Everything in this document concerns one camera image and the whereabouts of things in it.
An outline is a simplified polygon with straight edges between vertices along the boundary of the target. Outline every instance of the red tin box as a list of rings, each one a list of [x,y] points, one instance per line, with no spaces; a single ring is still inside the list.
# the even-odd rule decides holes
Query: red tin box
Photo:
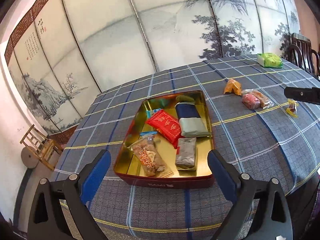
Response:
[[[190,189],[206,188],[213,185],[214,177],[207,163],[208,152],[212,150],[214,146],[213,138],[211,136],[197,138],[197,169],[195,171],[181,171],[177,170],[175,166],[176,149],[174,149],[173,146],[158,133],[155,138],[156,149],[162,159],[173,171],[173,174],[166,178],[146,177],[143,169],[141,168],[139,159],[128,148],[132,143],[139,139],[141,132],[153,130],[151,126],[145,124],[147,119],[146,110],[162,108],[168,114],[177,118],[175,105],[178,102],[191,100],[195,101],[196,108],[202,118],[202,121],[208,131],[211,132],[211,121],[208,108],[205,103],[204,95],[200,90],[159,96],[144,100],[127,131],[114,164],[114,171],[121,179],[130,185],[141,187]]]

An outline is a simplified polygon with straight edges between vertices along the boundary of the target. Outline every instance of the small wooden chair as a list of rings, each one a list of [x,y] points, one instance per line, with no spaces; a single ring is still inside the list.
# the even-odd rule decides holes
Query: small wooden chair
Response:
[[[37,135],[34,135],[31,132],[32,130],[34,130],[37,133]],[[33,145],[33,147],[30,147],[25,142],[25,139],[27,139]],[[23,136],[20,143],[23,143],[28,148],[28,150],[36,156],[36,158],[38,158],[50,170],[54,171],[54,168],[57,165],[58,160],[55,162],[55,164],[50,164],[49,160],[54,151],[59,155],[62,154],[63,148],[60,146],[60,144],[58,144],[53,139],[47,138],[43,133],[41,133],[38,129],[35,128],[34,124]]]

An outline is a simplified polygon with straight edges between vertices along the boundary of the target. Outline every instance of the green box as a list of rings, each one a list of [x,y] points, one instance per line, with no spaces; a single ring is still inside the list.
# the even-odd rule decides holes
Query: green box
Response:
[[[257,62],[263,67],[282,68],[281,58],[274,53],[257,54]]]

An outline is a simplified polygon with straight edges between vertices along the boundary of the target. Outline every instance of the small yellow candy wrapper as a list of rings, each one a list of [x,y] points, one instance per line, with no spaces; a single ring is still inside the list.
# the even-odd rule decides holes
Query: small yellow candy wrapper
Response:
[[[235,93],[236,95],[241,95],[241,84],[238,81],[235,81],[234,79],[229,79],[226,87],[224,88],[224,94],[225,93]]]
[[[289,103],[289,107],[285,111],[293,117],[298,117],[297,106],[299,104],[291,99],[288,99],[288,103]]]

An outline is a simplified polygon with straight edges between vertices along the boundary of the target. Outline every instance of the blue plaid tablecloth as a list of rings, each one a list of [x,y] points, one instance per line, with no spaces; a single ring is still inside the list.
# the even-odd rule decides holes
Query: blue plaid tablecloth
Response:
[[[205,60],[99,94],[69,140],[52,180],[78,173],[102,149],[109,150],[113,165],[144,99],[202,90],[215,147],[225,160],[254,179],[277,177],[289,194],[320,167],[320,108],[300,102],[298,118],[291,117],[285,112],[284,88],[320,87],[320,82],[297,66],[283,63],[282,69],[263,68],[256,55]],[[239,81],[243,89],[259,90],[275,105],[249,110],[240,96],[223,95],[228,78]],[[256,206],[254,202],[251,214]],[[87,207],[102,226],[124,234],[146,239],[205,239],[220,226],[231,202],[217,184],[190,190],[136,187],[126,184],[110,168]]]

